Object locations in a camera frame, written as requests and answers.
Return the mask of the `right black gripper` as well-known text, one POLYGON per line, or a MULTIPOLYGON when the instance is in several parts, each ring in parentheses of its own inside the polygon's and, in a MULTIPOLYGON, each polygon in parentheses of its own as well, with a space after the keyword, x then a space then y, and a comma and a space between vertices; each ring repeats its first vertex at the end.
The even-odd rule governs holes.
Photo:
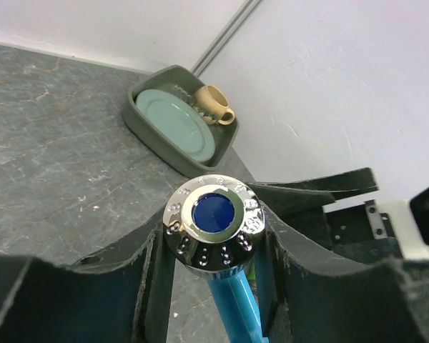
POLYGON ((403 257, 389 216, 374 201, 333 212, 321 209, 341 199, 376 192, 379 187, 368 167, 299 182, 248 182, 247 186, 275 214, 307 211, 300 233, 341 257, 362 264, 403 257))

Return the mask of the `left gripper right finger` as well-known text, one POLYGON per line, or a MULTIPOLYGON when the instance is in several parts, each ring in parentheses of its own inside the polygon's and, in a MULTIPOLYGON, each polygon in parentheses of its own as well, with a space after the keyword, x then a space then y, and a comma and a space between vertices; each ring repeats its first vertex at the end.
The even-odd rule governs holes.
POLYGON ((429 342, 429 260, 362 264, 300 233, 304 213, 265 210, 255 257, 262 331, 271 342, 429 342))

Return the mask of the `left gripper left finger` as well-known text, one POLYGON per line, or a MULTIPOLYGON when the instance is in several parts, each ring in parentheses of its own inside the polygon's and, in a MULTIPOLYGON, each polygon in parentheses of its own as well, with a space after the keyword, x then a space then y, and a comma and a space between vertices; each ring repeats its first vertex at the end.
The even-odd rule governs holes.
POLYGON ((71 265, 0 255, 0 342, 165 342, 173 276, 161 214, 71 265))

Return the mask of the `blue water faucet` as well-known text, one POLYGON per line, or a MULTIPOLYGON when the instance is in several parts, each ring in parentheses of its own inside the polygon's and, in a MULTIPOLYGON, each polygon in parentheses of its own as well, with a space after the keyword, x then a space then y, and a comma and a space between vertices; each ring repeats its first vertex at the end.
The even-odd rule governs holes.
POLYGON ((253 190, 220 174, 190 179, 169 198, 162 224, 176 259, 207 280, 229 340, 267 342, 245 274, 266 224, 253 190))

